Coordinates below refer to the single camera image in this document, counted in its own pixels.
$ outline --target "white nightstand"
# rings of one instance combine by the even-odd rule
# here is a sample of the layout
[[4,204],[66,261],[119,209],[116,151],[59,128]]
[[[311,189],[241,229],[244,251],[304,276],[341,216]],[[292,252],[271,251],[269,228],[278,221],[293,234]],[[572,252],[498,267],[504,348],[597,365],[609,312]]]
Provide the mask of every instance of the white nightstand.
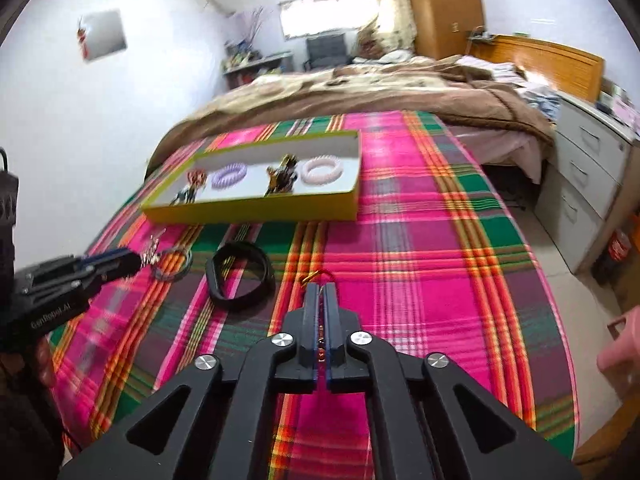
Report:
[[576,274],[640,202],[640,140],[587,102],[560,96],[554,154],[535,214]]

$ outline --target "yellow box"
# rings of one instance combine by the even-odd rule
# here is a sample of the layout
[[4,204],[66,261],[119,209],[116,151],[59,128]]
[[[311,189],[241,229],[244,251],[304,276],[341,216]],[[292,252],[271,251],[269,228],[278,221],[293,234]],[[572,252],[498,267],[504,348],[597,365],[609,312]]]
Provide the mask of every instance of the yellow box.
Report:
[[[325,186],[310,186],[298,178],[292,193],[264,196],[269,183],[266,167],[279,166],[286,153],[299,159],[298,173],[306,160],[320,155],[338,156],[344,171],[340,178]],[[355,220],[361,160],[357,130],[240,144],[188,158],[167,176],[141,208],[150,220],[162,224]],[[233,162],[243,162],[248,167],[240,183],[215,190],[207,179],[196,202],[170,205],[178,191],[187,185],[189,170],[202,169],[209,173]]]

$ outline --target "silver screw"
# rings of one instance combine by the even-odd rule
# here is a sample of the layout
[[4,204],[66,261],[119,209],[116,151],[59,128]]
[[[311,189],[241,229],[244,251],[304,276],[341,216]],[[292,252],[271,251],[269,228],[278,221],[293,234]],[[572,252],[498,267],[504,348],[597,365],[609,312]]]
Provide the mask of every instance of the silver screw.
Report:
[[427,356],[427,362],[429,366],[433,366],[434,368],[444,368],[449,364],[449,358],[444,354],[436,352]]
[[354,332],[350,336],[351,342],[356,345],[368,345],[373,341],[369,332]]
[[218,364],[218,360],[211,354],[203,354],[196,357],[193,364],[195,364],[199,370],[211,370]]
[[293,336],[286,332],[280,332],[271,338],[271,342],[276,346],[289,346],[293,343]]

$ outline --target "curtain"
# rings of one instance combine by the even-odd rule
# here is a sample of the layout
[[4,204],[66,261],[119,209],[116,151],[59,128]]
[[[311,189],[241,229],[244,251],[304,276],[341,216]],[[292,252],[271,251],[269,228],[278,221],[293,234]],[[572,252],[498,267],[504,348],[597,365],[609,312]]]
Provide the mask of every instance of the curtain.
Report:
[[385,50],[413,50],[416,28],[411,0],[378,0],[378,3],[378,36]]

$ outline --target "plaid tablecloth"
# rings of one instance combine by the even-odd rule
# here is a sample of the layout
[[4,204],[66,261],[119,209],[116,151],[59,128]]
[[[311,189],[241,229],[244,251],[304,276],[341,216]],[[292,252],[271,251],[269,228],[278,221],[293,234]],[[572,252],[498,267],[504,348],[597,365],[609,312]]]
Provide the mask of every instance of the plaid tablecloth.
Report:
[[[178,150],[122,207],[91,247],[140,250],[158,226],[141,200],[194,152],[331,130],[362,134],[357,222],[168,226],[160,248],[190,247],[175,283],[143,269],[105,286],[91,309],[52,334],[66,426],[82,444],[107,431],[194,357],[245,352],[278,332],[301,305],[300,279],[337,279],[342,306],[397,350],[453,357],[561,452],[574,451],[577,401],[571,359],[548,285],[484,174],[436,117],[422,112],[286,121],[211,137]],[[207,257],[229,239],[256,242],[276,270],[276,293],[252,312],[213,308]],[[179,265],[180,261],[171,261]],[[232,292],[250,285],[233,270]],[[270,478],[372,477],[361,396],[282,396]]]

